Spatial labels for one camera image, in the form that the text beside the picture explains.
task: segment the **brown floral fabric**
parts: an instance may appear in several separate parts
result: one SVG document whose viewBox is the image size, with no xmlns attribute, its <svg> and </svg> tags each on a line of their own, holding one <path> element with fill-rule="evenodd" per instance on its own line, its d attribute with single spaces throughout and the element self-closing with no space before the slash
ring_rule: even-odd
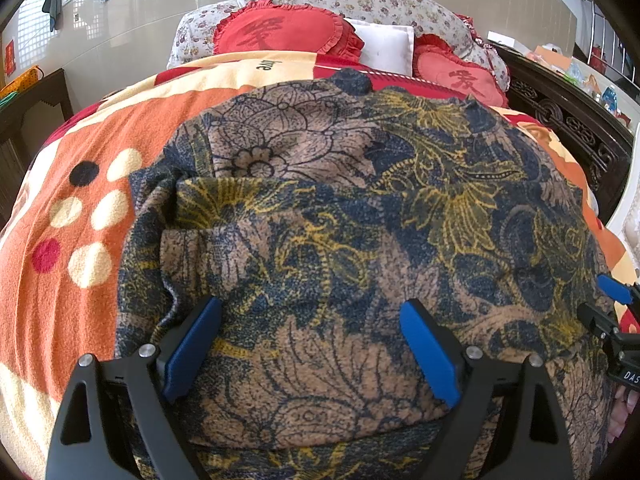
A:
<svg viewBox="0 0 640 480">
<path fill-rule="evenodd" d="M 581 192 L 475 100 L 371 92 L 351 70 L 256 89 L 185 122 L 130 182 L 118 354 L 202 295 L 224 304 L 175 405 L 212 478 L 410 475 L 447 410 L 400 332 L 409 298 L 496 358 L 539 353 L 577 478 L 601 460 L 611 388 L 575 310 L 612 305 Z"/>
</svg>

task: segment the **pink fabric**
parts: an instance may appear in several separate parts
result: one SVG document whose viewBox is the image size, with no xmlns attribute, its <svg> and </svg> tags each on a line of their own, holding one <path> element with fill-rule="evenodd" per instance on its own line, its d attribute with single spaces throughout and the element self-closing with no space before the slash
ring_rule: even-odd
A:
<svg viewBox="0 0 640 480">
<path fill-rule="evenodd" d="M 249 50 L 298 50 L 360 59 L 364 42 L 353 26 L 327 9 L 310 4 L 249 2 L 225 18 L 213 35 L 213 53 Z"/>
<path fill-rule="evenodd" d="M 62 124 L 55 132 L 53 132 L 47 140 L 44 141 L 42 147 L 49 146 L 54 140 L 58 140 L 62 138 L 66 132 L 71 129 L 72 126 L 75 126 L 79 121 L 84 118 L 87 118 L 90 115 L 95 114 L 96 110 L 100 107 L 102 101 L 98 101 L 92 105 L 89 105 L 87 108 L 83 108 L 73 117 L 71 117 L 68 121 Z"/>
<path fill-rule="evenodd" d="M 506 108 L 509 105 L 504 92 L 487 69 L 462 61 L 450 50 L 426 45 L 417 60 L 418 76 L 437 85 L 471 94 L 487 106 Z"/>
</svg>

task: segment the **carved wooden bed frame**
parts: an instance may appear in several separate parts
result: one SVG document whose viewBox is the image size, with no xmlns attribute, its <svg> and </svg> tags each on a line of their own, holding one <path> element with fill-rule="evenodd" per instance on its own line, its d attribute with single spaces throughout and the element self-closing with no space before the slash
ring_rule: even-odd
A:
<svg viewBox="0 0 640 480">
<path fill-rule="evenodd" d="M 511 72 L 509 106 L 551 128 L 576 158 L 606 223 L 618 205 L 631 165 L 633 135 L 587 94 L 551 71 L 495 45 Z"/>
</svg>

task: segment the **cardboard box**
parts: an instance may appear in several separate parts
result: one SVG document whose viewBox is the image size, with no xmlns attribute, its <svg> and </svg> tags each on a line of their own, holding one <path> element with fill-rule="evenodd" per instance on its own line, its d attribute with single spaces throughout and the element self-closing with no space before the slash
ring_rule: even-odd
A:
<svg viewBox="0 0 640 480">
<path fill-rule="evenodd" d="M 505 36 L 503 34 L 498 34 L 497 32 L 493 32 L 492 30 L 490 30 L 487 34 L 487 39 L 489 41 L 493 41 L 494 43 L 500 43 L 505 46 L 511 47 L 513 50 L 518 51 L 523 56 L 526 56 L 529 52 L 531 52 L 529 48 L 520 43 L 518 40 L 514 40 L 513 38 L 510 38 L 509 36 Z"/>
<path fill-rule="evenodd" d="M 551 66 L 557 66 L 563 72 L 569 70 L 569 65 L 571 65 L 571 58 L 565 57 L 562 54 L 558 54 L 553 50 L 549 50 L 543 46 L 536 47 L 536 54 L 542 56 L 542 58 L 549 63 Z"/>
</svg>

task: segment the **bedsheet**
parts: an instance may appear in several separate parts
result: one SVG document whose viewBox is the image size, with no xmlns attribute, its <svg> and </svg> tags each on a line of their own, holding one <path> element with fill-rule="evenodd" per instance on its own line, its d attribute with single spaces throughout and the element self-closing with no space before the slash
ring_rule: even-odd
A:
<svg viewBox="0 0 640 480">
<path fill-rule="evenodd" d="M 204 108 L 337 68 L 326 57 L 303 52 L 199 59 L 86 108 L 47 141 L 0 235 L 0 438 L 34 480 L 44 478 L 52 425 L 76 359 L 85 352 L 101 360 L 114 354 L 118 266 L 134 220 L 129 174 L 149 166 L 174 131 Z M 439 96 L 433 86 L 403 79 L 415 92 Z M 398 80 L 382 75 L 378 88 Z M 533 136 L 583 190 L 583 215 L 607 267 L 631 283 L 630 259 L 589 207 L 586 179 L 575 160 L 535 120 L 512 110 L 498 112 Z M 622 308 L 618 315 L 627 330 L 637 327 Z"/>
</svg>

